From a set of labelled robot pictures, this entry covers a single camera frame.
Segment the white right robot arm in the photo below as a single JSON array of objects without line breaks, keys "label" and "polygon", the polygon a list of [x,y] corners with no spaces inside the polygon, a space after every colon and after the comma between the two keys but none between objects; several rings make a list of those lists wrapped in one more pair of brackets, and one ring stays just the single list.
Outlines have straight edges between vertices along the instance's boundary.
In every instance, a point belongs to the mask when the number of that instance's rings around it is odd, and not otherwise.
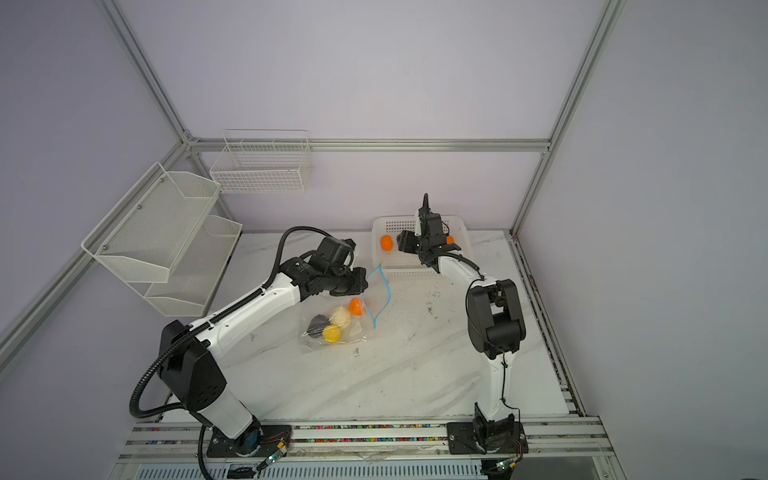
[{"label": "white right robot arm", "polygon": [[508,368],[526,338],[515,282],[485,274],[441,232],[404,230],[397,235],[397,247],[416,255],[422,265],[451,280],[464,294],[469,339],[485,358],[472,421],[475,449],[481,453],[526,453],[519,411],[506,400]]}]

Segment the aluminium frame post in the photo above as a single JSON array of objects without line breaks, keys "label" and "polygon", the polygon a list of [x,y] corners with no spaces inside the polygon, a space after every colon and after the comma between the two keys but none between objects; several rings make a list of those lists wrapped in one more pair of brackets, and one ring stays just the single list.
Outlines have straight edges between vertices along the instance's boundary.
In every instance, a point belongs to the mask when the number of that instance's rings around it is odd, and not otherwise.
[{"label": "aluminium frame post", "polygon": [[610,40],[625,5],[625,0],[609,0],[604,2],[594,31],[589,37],[585,51],[577,65],[574,78],[553,125],[549,137],[549,146],[540,156],[531,182],[509,230],[510,235],[513,237],[519,236],[523,230],[527,217],[543,187],[545,178],[554,163],[558,150],[588,88],[600,56]]}]

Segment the clear zip top bag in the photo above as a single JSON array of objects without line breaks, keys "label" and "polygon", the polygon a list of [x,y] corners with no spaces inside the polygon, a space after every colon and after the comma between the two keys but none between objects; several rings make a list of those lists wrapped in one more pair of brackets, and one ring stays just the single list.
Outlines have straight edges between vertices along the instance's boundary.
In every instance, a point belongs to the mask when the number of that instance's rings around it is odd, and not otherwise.
[{"label": "clear zip top bag", "polygon": [[300,305],[299,342],[308,351],[364,342],[393,303],[393,293],[379,263],[367,274],[368,288],[351,297],[313,297]]}]

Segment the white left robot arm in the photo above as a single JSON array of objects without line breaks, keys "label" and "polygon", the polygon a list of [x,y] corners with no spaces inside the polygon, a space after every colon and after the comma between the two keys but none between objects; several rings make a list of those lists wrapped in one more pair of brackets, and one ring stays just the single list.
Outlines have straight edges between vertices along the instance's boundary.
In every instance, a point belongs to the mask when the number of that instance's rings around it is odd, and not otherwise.
[{"label": "white left robot arm", "polygon": [[327,293],[358,297],[368,287],[367,272],[347,257],[293,257],[270,272],[262,285],[212,315],[188,325],[173,321],[161,333],[157,360],[148,370],[184,409],[231,440],[258,435],[261,423],[228,386],[222,363],[230,352],[269,320],[301,302]]}]

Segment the yellow pear-shaped lemon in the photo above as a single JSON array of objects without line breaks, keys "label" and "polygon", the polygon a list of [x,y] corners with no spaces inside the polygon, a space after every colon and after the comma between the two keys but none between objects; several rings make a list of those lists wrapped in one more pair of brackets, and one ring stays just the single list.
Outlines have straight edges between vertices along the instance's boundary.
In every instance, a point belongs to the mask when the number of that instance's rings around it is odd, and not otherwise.
[{"label": "yellow pear-shaped lemon", "polygon": [[338,325],[328,325],[322,331],[322,337],[327,343],[336,343],[341,340],[342,328]]}]

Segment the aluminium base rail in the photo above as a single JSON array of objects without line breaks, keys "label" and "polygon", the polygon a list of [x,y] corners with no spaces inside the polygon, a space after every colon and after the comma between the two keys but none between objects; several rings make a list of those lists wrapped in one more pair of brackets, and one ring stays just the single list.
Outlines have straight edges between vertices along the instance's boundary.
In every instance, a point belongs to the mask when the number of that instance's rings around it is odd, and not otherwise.
[{"label": "aluminium base rail", "polygon": [[[119,464],[191,462],[195,459],[201,425],[198,423],[139,423],[128,436]],[[602,422],[596,417],[528,417],[525,457],[614,457],[616,452]],[[458,458],[482,458],[470,440],[450,434],[441,420],[382,420],[329,423],[296,422],[288,447],[289,460],[412,460],[446,458],[456,446]]]}]

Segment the black avocado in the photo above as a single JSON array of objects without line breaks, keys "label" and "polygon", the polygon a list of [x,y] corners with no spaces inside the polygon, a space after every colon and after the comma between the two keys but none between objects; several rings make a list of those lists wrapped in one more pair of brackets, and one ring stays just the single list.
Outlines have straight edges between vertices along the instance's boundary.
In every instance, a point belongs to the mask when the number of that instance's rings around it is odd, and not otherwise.
[{"label": "black avocado", "polygon": [[316,315],[311,319],[305,333],[310,338],[319,338],[323,335],[325,328],[330,324],[331,322],[327,316],[322,314]]}]

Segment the white mesh two-tier shelf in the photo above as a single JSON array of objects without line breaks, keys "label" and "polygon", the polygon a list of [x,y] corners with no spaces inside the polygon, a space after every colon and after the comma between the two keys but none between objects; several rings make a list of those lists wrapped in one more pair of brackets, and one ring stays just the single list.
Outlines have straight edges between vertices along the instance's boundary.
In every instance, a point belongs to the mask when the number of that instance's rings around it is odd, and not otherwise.
[{"label": "white mesh two-tier shelf", "polygon": [[81,248],[161,315],[200,318],[242,234],[216,214],[220,194],[213,180],[156,163]]}]

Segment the cream white pear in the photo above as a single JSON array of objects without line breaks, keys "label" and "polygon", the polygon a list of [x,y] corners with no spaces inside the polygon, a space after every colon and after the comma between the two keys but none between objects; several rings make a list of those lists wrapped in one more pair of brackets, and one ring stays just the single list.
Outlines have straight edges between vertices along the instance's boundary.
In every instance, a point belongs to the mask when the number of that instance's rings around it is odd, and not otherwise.
[{"label": "cream white pear", "polygon": [[329,320],[331,324],[338,325],[342,329],[346,329],[351,325],[353,316],[346,307],[339,306],[331,311]]}]

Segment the large orange fruit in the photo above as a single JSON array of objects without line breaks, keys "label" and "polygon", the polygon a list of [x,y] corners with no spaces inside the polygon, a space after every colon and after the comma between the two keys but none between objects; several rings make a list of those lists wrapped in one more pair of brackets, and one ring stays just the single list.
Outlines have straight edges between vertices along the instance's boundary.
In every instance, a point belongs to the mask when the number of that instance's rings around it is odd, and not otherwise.
[{"label": "large orange fruit", "polygon": [[381,249],[385,252],[390,252],[394,248],[394,241],[391,236],[383,235],[380,239]]}]

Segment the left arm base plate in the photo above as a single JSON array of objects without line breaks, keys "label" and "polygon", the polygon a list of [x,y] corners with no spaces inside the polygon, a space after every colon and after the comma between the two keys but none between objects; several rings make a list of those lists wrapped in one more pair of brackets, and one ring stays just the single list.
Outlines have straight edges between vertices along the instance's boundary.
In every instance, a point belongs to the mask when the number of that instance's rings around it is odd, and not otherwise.
[{"label": "left arm base plate", "polygon": [[214,427],[205,454],[208,458],[267,458],[280,446],[286,449],[292,433],[293,428],[287,424],[262,424],[259,429],[249,427],[242,435],[231,439]]}]

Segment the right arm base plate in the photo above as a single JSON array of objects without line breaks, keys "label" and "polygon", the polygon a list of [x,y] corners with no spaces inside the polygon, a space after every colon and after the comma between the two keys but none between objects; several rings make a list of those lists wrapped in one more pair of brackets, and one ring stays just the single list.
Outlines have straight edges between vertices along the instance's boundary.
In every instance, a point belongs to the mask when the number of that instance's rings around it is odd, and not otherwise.
[{"label": "right arm base plate", "polygon": [[448,449],[452,455],[527,454],[529,445],[523,425],[518,422],[450,422],[446,425]]}]

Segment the white perforated plastic basket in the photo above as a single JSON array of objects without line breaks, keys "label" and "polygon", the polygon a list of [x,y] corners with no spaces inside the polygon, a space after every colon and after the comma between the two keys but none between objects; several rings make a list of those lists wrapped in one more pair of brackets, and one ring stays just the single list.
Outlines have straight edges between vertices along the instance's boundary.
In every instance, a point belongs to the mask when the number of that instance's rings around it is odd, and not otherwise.
[{"label": "white perforated plastic basket", "polygon": [[[459,254],[474,259],[468,229],[463,220],[458,216],[443,216],[445,226],[449,229],[448,236],[454,238],[455,243],[461,248]],[[403,230],[417,229],[417,219],[414,215],[379,217],[374,220],[372,227],[372,259],[374,266],[381,265],[387,278],[396,277],[422,277],[435,276],[432,268],[422,265],[416,255],[406,254],[397,249],[396,237]],[[383,235],[389,235],[394,241],[394,248],[390,252],[381,249],[380,239]]]}]

